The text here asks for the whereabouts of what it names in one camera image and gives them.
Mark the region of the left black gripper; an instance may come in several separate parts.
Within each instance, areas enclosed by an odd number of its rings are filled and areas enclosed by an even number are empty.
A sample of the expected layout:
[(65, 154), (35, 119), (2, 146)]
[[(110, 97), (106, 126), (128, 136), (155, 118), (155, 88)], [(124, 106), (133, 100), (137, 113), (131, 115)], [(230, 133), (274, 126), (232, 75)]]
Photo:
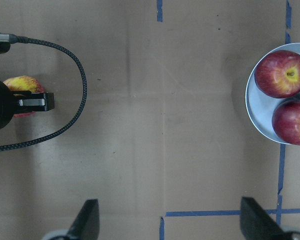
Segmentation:
[[(11, 44), (20, 42), (19, 36), (0, 32), (0, 54), (7, 53)], [(0, 129), (5, 127), (16, 114), (47, 112), (54, 108), (53, 92), (16, 91), (13, 93), (0, 81)]]

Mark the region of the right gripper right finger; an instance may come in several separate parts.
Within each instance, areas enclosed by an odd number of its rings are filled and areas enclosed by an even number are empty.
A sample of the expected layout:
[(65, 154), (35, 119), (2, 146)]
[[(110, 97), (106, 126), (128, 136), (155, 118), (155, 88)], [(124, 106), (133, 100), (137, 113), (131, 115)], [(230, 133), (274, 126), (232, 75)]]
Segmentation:
[(240, 230), (246, 240), (287, 240), (285, 232), (252, 197), (242, 197)]

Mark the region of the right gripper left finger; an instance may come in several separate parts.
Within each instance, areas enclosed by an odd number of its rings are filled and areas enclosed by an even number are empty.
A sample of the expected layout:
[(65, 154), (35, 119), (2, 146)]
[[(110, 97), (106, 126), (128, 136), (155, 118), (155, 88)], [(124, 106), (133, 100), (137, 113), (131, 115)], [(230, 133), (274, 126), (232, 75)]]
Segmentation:
[(66, 233), (67, 240), (97, 240), (100, 233), (98, 199), (84, 202), (74, 222)]

